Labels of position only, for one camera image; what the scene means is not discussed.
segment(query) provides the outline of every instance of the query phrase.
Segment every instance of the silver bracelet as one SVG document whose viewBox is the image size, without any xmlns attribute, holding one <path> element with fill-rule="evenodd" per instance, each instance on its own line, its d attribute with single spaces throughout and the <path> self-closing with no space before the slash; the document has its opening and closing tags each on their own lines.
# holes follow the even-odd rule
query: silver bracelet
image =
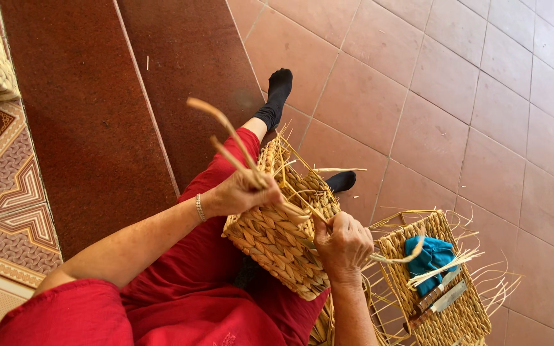
<svg viewBox="0 0 554 346">
<path fill-rule="evenodd" d="M 204 211 L 202 210 L 202 204 L 200 204 L 200 194 L 196 195 L 196 211 L 198 211 L 198 216 L 202 222 L 206 222 L 206 216 L 204 216 Z"/>
</svg>

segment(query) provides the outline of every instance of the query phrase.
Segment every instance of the blue cloth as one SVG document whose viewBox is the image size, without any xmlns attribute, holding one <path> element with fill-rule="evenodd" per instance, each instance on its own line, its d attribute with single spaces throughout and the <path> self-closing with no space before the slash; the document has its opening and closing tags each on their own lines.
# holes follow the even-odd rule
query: blue cloth
<svg viewBox="0 0 554 346">
<path fill-rule="evenodd" d="M 409 256 L 420 241 L 418 236 L 405 240 L 405 255 Z M 447 265 L 454 259 L 452 244 L 446 241 L 425 237 L 422 243 L 420 255 L 407 264 L 411 277 L 436 270 Z M 450 267 L 448 271 L 455 271 L 457 266 Z M 417 288 L 418 294 L 423 296 L 438 286 L 441 282 L 441 275 L 437 274 L 423 281 Z"/>
</svg>

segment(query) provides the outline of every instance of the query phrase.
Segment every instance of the red clothing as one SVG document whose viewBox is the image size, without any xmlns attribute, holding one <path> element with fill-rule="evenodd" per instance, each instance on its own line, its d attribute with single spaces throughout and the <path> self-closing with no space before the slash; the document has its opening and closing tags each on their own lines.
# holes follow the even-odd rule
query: red clothing
<svg viewBox="0 0 554 346">
<path fill-rule="evenodd" d="M 237 133 L 257 159 L 256 135 Z M 244 162 L 231 138 L 224 145 Z M 233 171 L 216 154 L 179 202 Z M 0 322 L 0 345 L 306 345 L 327 292 L 304 301 L 264 270 L 246 291 L 232 286 L 242 256 L 220 237 L 224 223 L 215 217 L 196 227 L 121 292 L 82 279 L 31 298 Z"/>
</svg>

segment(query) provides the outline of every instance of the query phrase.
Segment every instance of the foot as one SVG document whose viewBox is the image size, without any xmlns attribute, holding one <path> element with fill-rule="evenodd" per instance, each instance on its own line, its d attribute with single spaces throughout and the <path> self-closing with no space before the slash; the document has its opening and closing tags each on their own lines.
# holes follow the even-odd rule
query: foot
<svg viewBox="0 0 554 346">
<path fill-rule="evenodd" d="M 268 78 L 268 100 L 264 107 L 254 114 L 255 118 L 265 122 L 268 130 L 274 130 L 279 126 L 283 106 L 290 91 L 292 91 L 292 72 L 289 69 L 282 68 Z"/>
<path fill-rule="evenodd" d="M 347 191 L 354 186 L 356 182 L 356 173 L 349 170 L 347 172 L 337 173 L 334 176 L 326 179 L 328 187 L 333 193 Z"/>
</svg>

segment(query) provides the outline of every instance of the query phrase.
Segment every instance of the wrist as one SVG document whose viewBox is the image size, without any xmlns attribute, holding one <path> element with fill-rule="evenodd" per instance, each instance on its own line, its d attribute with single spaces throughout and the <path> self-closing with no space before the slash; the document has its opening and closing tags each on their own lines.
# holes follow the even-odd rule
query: wrist
<svg viewBox="0 0 554 346">
<path fill-rule="evenodd" d="M 215 203 L 215 193 L 213 188 L 200 195 L 200 206 L 202 207 L 204 217 L 207 220 L 211 217 L 219 216 L 219 211 L 217 210 L 216 204 L 217 203 Z"/>
<path fill-rule="evenodd" d="M 338 286 L 347 289 L 360 289 L 363 285 L 363 276 L 359 270 L 342 270 L 328 272 L 331 287 Z"/>
</svg>

